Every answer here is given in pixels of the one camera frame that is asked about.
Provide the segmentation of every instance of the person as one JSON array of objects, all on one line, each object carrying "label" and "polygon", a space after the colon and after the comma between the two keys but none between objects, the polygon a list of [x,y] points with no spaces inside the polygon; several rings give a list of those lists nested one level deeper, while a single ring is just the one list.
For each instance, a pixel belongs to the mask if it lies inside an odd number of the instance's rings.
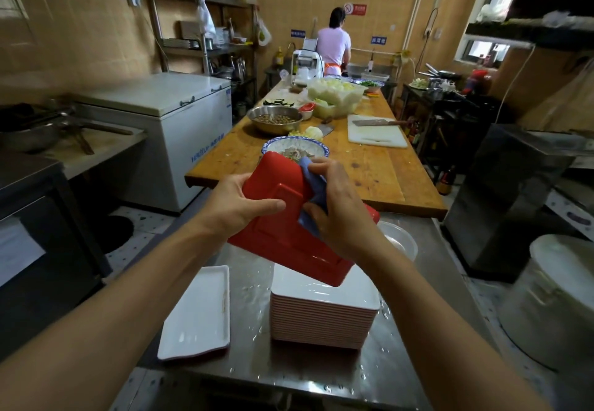
[{"label": "person", "polygon": [[340,75],[341,64],[348,64],[351,60],[351,37],[342,29],[345,18],[343,8],[334,8],[329,28],[318,31],[317,51],[324,62],[324,75]]},{"label": "person", "polygon": [[[314,159],[327,180],[326,214],[307,203],[323,240],[356,262],[390,306],[435,410],[550,410],[527,383],[386,240],[336,161]],[[242,194],[228,176],[202,210],[139,263],[0,365],[0,410],[105,410],[206,260],[277,199]]]}]

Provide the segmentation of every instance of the hand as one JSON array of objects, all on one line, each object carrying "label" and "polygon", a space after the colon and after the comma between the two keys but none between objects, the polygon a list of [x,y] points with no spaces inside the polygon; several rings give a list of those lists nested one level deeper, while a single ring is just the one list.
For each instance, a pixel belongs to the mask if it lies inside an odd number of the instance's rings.
[{"label": "hand", "polygon": [[224,241],[245,228],[258,216],[276,214],[285,209],[279,199],[250,200],[241,188],[251,173],[228,175],[212,191],[202,210],[190,222],[199,222],[202,229]]},{"label": "hand", "polygon": [[342,164],[328,158],[313,158],[308,169],[323,175],[328,182],[328,214],[313,203],[304,204],[303,209],[316,221],[322,240],[336,254],[360,263],[369,257],[370,250],[386,243],[390,245],[371,219]]}]

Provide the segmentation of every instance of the forearm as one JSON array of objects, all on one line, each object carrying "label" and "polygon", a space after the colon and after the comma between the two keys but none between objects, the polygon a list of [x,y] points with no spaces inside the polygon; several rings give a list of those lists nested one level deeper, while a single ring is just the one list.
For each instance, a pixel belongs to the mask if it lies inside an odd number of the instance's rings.
[{"label": "forearm", "polygon": [[390,306],[436,410],[549,409],[389,243],[360,265]]},{"label": "forearm", "polygon": [[97,409],[125,378],[224,242],[182,228],[0,365],[0,409]]}]

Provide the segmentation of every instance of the yellow bottle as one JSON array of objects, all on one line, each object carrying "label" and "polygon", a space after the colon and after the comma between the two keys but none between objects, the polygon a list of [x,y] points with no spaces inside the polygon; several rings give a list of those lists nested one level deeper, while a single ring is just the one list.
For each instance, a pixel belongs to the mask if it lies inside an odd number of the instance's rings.
[{"label": "yellow bottle", "polygon": [[278,47],[278,51],[274,55],[274,64],[281,67],[285,63],[285,55],[283,54],[283,49]]}]

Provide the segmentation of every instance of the bucket lid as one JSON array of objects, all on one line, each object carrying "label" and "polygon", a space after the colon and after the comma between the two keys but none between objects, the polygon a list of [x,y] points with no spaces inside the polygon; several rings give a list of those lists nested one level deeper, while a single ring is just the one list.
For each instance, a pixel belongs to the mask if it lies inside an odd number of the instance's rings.
[{"label": "bucket lid", "polygon": [[563,292],[594,313],[594,242],[544,235],[531,243],[530,255]]}]

